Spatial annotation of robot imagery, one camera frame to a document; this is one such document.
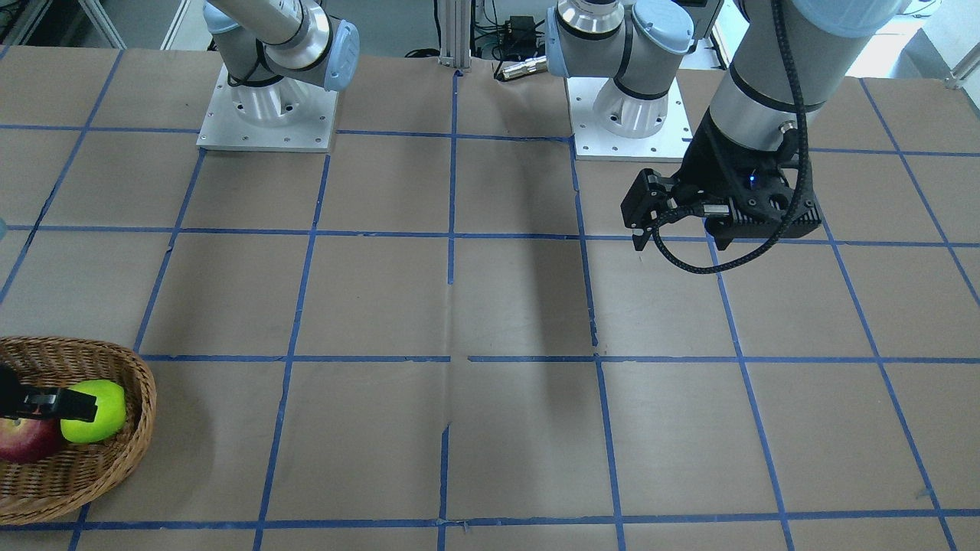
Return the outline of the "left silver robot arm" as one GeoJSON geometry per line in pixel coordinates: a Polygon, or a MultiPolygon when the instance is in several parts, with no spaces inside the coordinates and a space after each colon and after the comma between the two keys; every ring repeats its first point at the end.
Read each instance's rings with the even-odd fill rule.
{"type": "MultiPolygon", "coordinates": [[[[822,224],[809,123],[899,1],[740,1],[748,28],[678,171],[643,170],[620,206],[636,250],[665,224],[701,217],[718,249],[799,238],[822,224]]],[[[695,24],[673,1],[560,1],[545,18],[554,76],[602,78],[599,123],[628,139],[661,128],[695,24]]]]}

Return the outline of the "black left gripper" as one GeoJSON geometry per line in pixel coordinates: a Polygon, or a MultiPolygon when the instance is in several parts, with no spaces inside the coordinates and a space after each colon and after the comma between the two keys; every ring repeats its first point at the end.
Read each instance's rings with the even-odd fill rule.
{"type": "Polygon", "coordinates": [[[788,213],[794,189],[784,171],[799,169],[798,150],[798,129],[778,132],[776,149],[760,151],[728,139],[704,116],[673,177],[643,168],[624,196],[620,210],[635,250],[643,251],[651,238],[665,250],[659,229],[678,220],[673,199],[680,206],[701,200],[728,206],[727,215],[706,220],[718,247],[742,238],[767,240],[788,213]]]}

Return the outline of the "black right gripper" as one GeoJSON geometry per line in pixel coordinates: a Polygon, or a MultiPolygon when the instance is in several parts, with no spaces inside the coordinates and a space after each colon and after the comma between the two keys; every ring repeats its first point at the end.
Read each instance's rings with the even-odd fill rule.
{"type": "Polygon", "coordinates": [[[96,397],[60,387],[28,387],[8,365],[1,364],[1,416],[5,419],[66,419],[94,422],[96,397]]]}

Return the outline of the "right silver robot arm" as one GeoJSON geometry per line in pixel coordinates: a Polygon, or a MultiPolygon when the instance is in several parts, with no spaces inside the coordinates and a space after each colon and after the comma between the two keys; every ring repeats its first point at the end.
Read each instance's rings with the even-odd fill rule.
{"type": "MultiPolygon", "coordinates": [[[[230,72],[235,90],[279,93],[281,83],[345,90],[358,65],[357,28],[326,13],[319,1],[207,1],[207,31],[230,72]]],[[[93,422],[96,397],[64,388],[32,387],[2,367],[2,416],[93,422]]]]}

